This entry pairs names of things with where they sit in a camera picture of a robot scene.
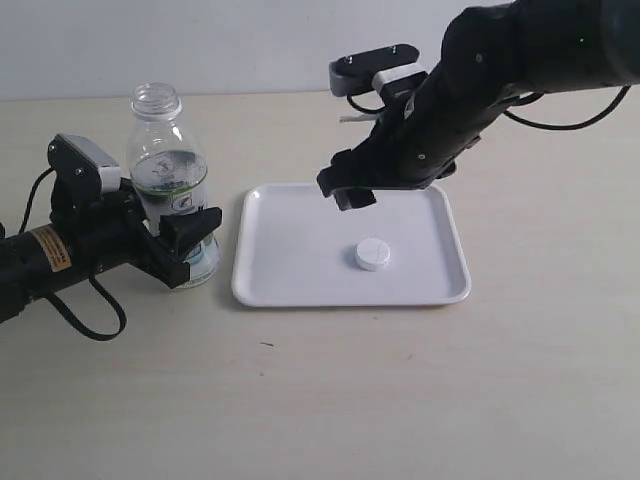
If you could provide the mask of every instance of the yellow label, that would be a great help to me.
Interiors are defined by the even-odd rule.
[[[36,237],[36,240],[38,240],[38,243],[42,247],[42,251],[47,256],[53,273],[71,268],[71,257],[69,256],[67,247],[65,247],[60,239],[58,232],[50,226],[46,226],[32,230],[31,234]]]

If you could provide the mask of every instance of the table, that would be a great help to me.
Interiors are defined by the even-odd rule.
[[[578,121],[615,92],[549,96]],[[635,479],[640,453],[640,95],[575,133],[501,119],[442,182],[474,281],[445,309],[250,310],[230,277],[242,197],[313,181],[369,125],[328,93],[185,98],[225,212],[207,286],[103,275],[130,325],[76,334],[43,302],[0,326],[0,478]],[[124,158],[126,99],[0,103],[14,233],[57,132]],[[31,225],[47,221],[50,181]],[[63,294],[116,325],[87,285]]]

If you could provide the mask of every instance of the clear plastic bottle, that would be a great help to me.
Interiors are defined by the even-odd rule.
[[[127,163],[149,218],[149,230],[157,235],[162,215],[186,215],[209,206],[207,163],[200,142],[180,115],[182,102],[171,85],[139,86],[131,110],[137,121],[127,145]],[[209,280],[220,261],[213,234],[187,260],[191,279],[180,288]]]

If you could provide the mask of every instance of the plastic tray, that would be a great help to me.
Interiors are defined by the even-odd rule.
[[[451,208],[438,187],[376,192],[378,203],[340,212],[312,184],[271,184],[244,203],[232,287],[251,307],[442,306],[471,279]],[[391,247],[389,265],[362,270],[366,238]]]

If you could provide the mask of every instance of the robotic arm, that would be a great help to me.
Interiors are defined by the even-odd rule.
[[[550,93],[640,83],[640,0],[468,8],[447,29],[430,74],[418,55],[397,45],[330,66],[334,95],[357,106],[352,97],[375,89],[385,104],[361,109],[376,114],[369,138],[336,154],[318,176],[341,210],[375,203],[374,190],[424,189],[452,175],[458,156],[510,107]]]

